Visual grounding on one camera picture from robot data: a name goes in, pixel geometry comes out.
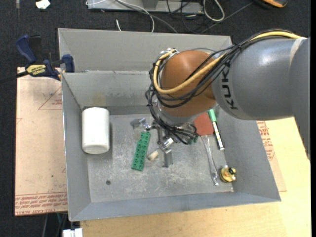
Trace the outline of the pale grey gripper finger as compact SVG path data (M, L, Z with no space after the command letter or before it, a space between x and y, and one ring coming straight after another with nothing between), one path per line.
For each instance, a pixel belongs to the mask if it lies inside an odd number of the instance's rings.
M133 128L134 139L139 140L142 132L150 131L151 126L147 123L145 118L137 118L130 122Z
M161 150L163 152L163 167L169 167L173 164L172 149L171 145L174 143L172 138L165 139L161 145Z

